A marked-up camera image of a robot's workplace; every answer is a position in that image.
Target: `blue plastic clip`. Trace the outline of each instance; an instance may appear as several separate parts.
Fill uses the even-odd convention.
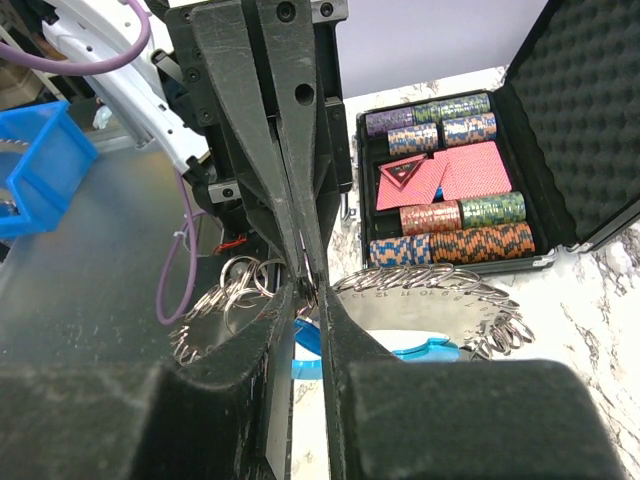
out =
[[[315,325],[297,319],[296,342],[318,356],[322,354],[320,330]],[[395,350],[393,354],[405,362],[455,362],[460,357],[457,345],[443,338],[430,338],[423,345]],[[294,380],[322,379],[322,360],[293,360],[291,378]]]

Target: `marble countertop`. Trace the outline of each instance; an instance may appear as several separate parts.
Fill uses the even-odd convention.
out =
[[[504,68],[459,75],[345,102],[350,138],[359,112],[434,96],[498,88]],[[349,194],[358,209],[357,185]],[[329,248],[331,281],[361,269],[359,223],[336,222]],[[571,367],[587,385],[629,478],[640,479],[640,223],[606,247],[560,252],[549,270],[490,277],[521,305],[537,341],[511,359],[548,359]],[[293,479],[328,479],[322,382],[296,381]]]

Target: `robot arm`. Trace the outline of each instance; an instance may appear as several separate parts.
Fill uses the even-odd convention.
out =
[[[55,7],[59,20],[44,22],[43,33],[72,62],[94,63],[113,58],[137,39],[140,22],[128,5],[93,0],[49,3]],[[137,129],[138,138],[148,140],[149,136],[143,136],[145,131],[156,138],[174,167],[184,174],[189,170],[189,161],[201,161],[209,155],[209,147],[207,140],[187,128],[167,104],[152,57],[158,51],[172,53],[173,46],[164,23],[155,16],[150,16],[150,23],[152,38],[142,55],[125,67],[89,81],[123,123]]]

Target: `stack of poker chips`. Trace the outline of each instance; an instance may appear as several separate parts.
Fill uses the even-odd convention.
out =
[[[480,115],[491,111],[491,103],[486,93],[467,95],[403,107],[386,112],[370,113],[366,116],[367,135],[377,137],[389,130],[439,123],[442,120]]]
[[[367,134],[376,137],[389,130],[413,126],[411,107],[398,108],[387,112],[370,113],[366,117]]]
[[[527,209],[520,192],[460,200],[462,228],[524,222]]]
[[[527,208],[520,192],[449,200],[400,209],[404,235],[449,232],[524,222]]]
[[[460,206],[456,200],[402,207],[400,221],[404,235],[446,232],[462,228]]]
[[[413,121],[415,125],[424,123],[438,123],[440,121],[440,102],[425,103],[413,107]]]
[[[437,263],[469,264],[531,256],[535,244],[529,225],[514,223],[435,233],[431,252]]]
[[[432,263],[431,235],[374,240],[369,244],[369,257],[377,267]]]
[[[438,129],[435,123],[389,130],[389,153],[405,155],[426,152],[438,147]]]
[[[413,265],[413,245],[411,237],[374,240],[369,245],[371,263],[378,267]]]
[[[497,131],[496,117],[493,113],[442,122],[444,144],[447,147],[493,140],[496,138]]]
[[[481,115],[491,111],[489,95],[479,93],[466,97],[451,98],[438,102],[438,120],[451,120],[453,118]]]

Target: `gray table surface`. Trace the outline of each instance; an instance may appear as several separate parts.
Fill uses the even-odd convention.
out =
[[[0,364],[169,358],[171,329],[156,320],[154,299],[183,221],[171,168],[162,152],[107,142],[58,229],[16,241],[0,266]],[[181,248],[167,311],[187,263]],[[215,276],[200,269],[198,283],[206,289]]]

